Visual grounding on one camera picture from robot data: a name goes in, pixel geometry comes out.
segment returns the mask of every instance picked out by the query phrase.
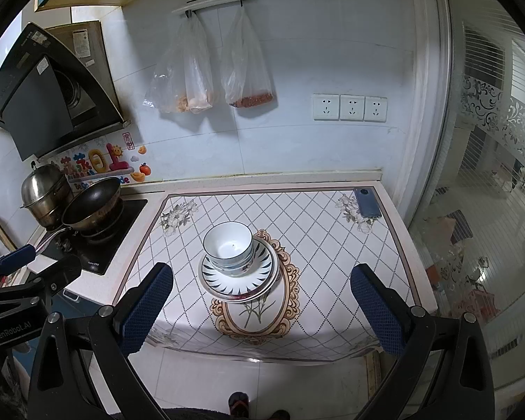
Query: foot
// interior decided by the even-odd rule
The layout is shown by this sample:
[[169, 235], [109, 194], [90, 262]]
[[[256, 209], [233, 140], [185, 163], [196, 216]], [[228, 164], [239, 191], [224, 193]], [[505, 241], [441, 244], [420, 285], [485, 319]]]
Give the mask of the foot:
[[284, 409], [280, 409], [272, 414], [269, 420], [290, 420], [290, 414], [287, 413]]
[[228, 399], [228, 405], [232, 418], [249, 418], [249, 397], [246, 393], [242, 391], [232, 393]]

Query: plate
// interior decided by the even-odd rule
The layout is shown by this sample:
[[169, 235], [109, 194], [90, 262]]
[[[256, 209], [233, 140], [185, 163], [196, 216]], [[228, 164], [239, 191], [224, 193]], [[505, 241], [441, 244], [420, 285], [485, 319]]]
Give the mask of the plate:
[[200, 259], [198, 277], [204, 289], [216, 299], [226, 302], [250, 301], [266, 292], [279, 272], [275, 250], [261, 238], [253, 237], [255, 258], [248, 274], [226, 276], [217, 271], [206, 255]]

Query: electrical outlet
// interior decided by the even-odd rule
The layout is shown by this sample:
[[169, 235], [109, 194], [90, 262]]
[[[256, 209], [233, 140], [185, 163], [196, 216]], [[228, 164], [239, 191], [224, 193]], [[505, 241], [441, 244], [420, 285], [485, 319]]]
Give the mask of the electrical outlet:
[[365, 96], [352, 96], [351, 94], [340, 95], [340, 120], [364, 119]]
[[339, 97], [337, 94], [314, 94], [311, 100], [314, 120], [338, 120]]
[[377, 121], [384, 123], [387, 121], [387, 98], [377, 96], [365, 97], [365, 121]]

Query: smartphone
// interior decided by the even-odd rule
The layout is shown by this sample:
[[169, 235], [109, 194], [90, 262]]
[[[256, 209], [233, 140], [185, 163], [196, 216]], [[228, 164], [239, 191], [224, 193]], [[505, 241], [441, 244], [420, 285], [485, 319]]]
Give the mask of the smartphone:
[[381, 218], [381, 209], [373, 193], [373, 189], [354, 188], [360, 214], [364, 218]]

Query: pot lid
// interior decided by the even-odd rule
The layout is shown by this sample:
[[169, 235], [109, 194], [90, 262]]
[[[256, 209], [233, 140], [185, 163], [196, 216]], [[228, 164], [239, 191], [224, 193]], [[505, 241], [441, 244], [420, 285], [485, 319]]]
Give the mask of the pot lid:
[[35, 161], [31, 163], [34, 169], [21, 185], [21, 199], [24, 207], [42, 199], [56, 183], [64, 177], [63, 172], [54, 164], [45, 164], [35, 169]]

